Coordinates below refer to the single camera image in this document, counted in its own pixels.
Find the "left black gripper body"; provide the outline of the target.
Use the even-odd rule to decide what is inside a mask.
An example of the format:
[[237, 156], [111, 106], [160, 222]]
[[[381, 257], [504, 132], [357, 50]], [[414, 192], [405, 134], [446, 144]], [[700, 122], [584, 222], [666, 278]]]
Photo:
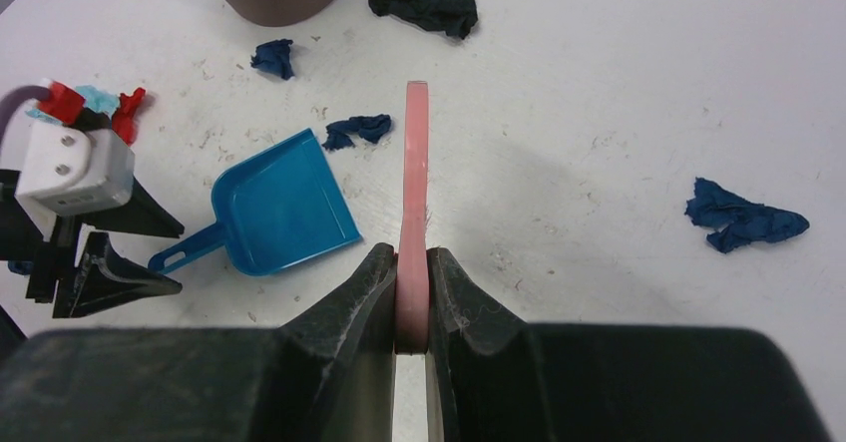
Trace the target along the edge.
[[42, 234], [15, 199], [19, 176], [19, 171], [1, 170], [1, 260], [12, 272], [29, 276], [27, 298], [52, 303], [61, 275], [59, 246], [65, 223], [54, 217], [49, 236]]

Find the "blue plastic dustpan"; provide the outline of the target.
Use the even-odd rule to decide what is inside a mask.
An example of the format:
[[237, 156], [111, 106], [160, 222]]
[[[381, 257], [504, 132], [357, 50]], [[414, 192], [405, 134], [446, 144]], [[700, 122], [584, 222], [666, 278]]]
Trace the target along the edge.
[[224, 248], [239, 272], [265, 276], [361, 239], [309, 129], [224, 171], [211, 206], [214, 223], [153, 255], [150, 270], [169, 273]]

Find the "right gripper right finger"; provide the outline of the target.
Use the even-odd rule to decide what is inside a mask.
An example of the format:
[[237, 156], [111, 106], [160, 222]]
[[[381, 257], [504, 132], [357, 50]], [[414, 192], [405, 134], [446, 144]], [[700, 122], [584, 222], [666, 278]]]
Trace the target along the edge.
[[432, 441], [826, 441], [793, 366], [742, 328], [527, 322], [427, 253]]

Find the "pink hand brush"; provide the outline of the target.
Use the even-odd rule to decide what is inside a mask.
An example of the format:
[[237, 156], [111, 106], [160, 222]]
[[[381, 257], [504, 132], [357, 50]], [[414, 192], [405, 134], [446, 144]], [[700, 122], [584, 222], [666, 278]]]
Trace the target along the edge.
[[403, 212], [396, 282], [395, 345], [399, 353], [423, 353], [428, 344], [428, 149], [428, 85], [411, 81], [406, 88]]

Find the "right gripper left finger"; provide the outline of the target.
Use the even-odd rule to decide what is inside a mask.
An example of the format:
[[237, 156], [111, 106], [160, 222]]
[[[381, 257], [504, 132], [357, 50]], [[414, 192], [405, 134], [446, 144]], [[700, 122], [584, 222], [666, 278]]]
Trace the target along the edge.
[[63, 330], [1, 368], [5, 441], [387, 441], [392, 246], [278, 328]]

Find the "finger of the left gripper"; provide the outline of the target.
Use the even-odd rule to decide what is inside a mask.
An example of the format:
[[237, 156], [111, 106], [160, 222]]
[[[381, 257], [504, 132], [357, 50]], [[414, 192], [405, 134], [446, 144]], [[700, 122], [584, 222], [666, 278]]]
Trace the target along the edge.
[[185, 227], [134, 179], [130, 199], [122, 206], [81, 215], [82, 223], [99, 230], [179, 238]]
[[117, 254], [105, 232], [88, 235], [79, 263], [60, 272], [52, 316], [81, 318], [183, 286]]

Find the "light blue paper scrap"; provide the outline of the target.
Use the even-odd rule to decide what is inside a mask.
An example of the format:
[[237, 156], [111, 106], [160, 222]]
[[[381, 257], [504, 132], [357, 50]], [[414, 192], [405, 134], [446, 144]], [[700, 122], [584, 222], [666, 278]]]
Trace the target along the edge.
[[[109, 118], [112, 118], [112, 116], [119, 108], [119, 97], [115, 94], [102, 91], [91, 85], [75, 86], [73, 90], [85, 99], [84, 107], [96, 113], [103, 113], [106, 114]], [[56, 118], [53, 118], [52, 116], [44, 113], [43, 111], [37, 109], [35, 106], [33, 106], [30, 110], [26, 111], [25, 114], [30, 118], [44, 121], [47, 123], [59, 125], [62, 124], [60, 120], [57, 120]]]

